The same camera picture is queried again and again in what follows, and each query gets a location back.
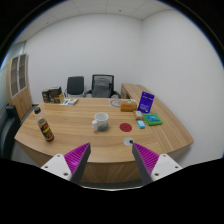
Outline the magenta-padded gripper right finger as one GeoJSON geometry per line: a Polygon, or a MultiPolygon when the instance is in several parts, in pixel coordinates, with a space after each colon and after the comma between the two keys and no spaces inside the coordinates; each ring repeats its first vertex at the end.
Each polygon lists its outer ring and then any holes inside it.
{"type": "Polygon", "coordinates": [[[132,153],[135,157],[141,180],[144,185],[159,180],[182,169],[168,154],[160,154],[134,143],[132,153]]]}

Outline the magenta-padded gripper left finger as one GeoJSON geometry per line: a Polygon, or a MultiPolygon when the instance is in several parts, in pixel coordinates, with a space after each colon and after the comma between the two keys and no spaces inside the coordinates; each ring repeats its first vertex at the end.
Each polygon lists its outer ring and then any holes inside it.
{"type": "Polygon", "coordinates": [[[42,166],[42,169],[79,185],[90,153],[91,146],[86,143],[65,155],[56,154],[42,166]]]}

